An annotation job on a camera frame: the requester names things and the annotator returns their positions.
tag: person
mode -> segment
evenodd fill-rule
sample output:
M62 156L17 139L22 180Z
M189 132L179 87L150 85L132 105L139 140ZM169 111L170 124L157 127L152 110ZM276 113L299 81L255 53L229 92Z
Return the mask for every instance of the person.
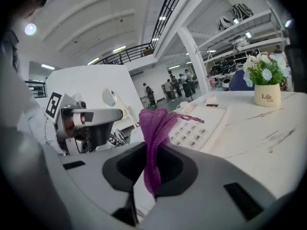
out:
M192 96L192 91L191 91L191 88L190 88L189 83L188 83L188 81L189 81L188 78L181 73L179 74L179 77L180 77L180 82L182 84L185 96L187 98Z
M11 14L12 20L28 18L39 7L43 7L47 0L26 0L21 9ZM7 127L17 127L17 130L33 135L41 145L51 145L58 154L65 154L58 143L54 124L45 116L45 110L40 107L31 91L21 78L19 59L17 54L18 38L12 30L7 30L1 40L1 76L8 76L8 81L14 84L8 94L1 91L1 96L18 96L18 104L14 109L1 107L0 119ZM74 127L73 120L67 119L64 126L69 134Z
M167 82L164 84L165 85L165 92L167 94L167 97L170 99L170 100L173 100L174 97L172 95L172 85L171 85L171 80L168 79Z
M146 83L143 83L143 87L144 87L145 96L147 96L147 98L150 101L150 105L157 106L156 103L155 103L155 100L154 100L154 94L153 94L154 92L153 92L152 88L147 86Z
M172 77L172 82L173 82L173 86L175 87L175 89L177 91L178 97L180 98L182 96L182 93L181 93L181 90L180 90L180 87L179 87L179 82L178 82L178 80L176 79L175 76Z
M189 80L189 85L190 85L190 88L192 90L192 93L196 94L192 73L190 73L188 69L186 69L185 72L186 72L187 78Z

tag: railing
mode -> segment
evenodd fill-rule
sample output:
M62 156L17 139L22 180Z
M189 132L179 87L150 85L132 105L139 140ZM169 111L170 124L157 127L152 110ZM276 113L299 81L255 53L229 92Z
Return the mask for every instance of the railing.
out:
M154 48L151 43L137 45L107 56L96 64L123 65L124 63L134 59L151 55L154 52L153 50Z
M158 40L168 22L169 17L171 16L174 8L176 7L179 0L164 0L162 9L160 11L158 20L155 24L153 36L152 36L152 44L155 48Z
M45 82L36 82L36 81L24 81L25 84L32 91L34 98L46 98L46 83Z
M130 62L134 59L151 55L154 52L155 46L158 43L158 40L178 1L179 0L164 0L150 43L137 45L135 47L122 50L118 53L114 53L98 61L96 64L123 65L124 63Z

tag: table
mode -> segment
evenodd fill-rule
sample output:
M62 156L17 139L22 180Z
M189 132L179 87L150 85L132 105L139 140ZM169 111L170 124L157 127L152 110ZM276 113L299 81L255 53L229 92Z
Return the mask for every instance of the table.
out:
M210 92L193 103L213 94L218 104L230 104L231 112L208 153L227 159L276 198L293 191L307 162L307 95L282 92L279 108L255 105L253 91ZM137 141L144 141L141 128L131 132L130 142Z

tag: purple knitted fabric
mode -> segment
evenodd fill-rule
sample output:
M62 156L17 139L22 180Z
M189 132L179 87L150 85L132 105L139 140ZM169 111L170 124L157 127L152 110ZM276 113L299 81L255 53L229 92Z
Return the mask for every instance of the purple knitted fabric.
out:
M157 109L155 112L143 109L139 114L139 118L144 140L147 145L144 182L147 190L154 195L154 192L161 184L160 172L156 164L159 144L169 142L168 134L177 123L178 118L196 120L201 123L204 123L204 121L199 118L175 112L168 113L167 110L163 108Z

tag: cream ceramic pot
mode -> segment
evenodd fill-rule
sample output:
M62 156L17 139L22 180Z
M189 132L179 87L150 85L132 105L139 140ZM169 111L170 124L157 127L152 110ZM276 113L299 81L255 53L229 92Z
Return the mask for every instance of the cream ceramic pot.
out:
M257 105L278 107L281 103L281 92L279 84L255 85L254 101Z

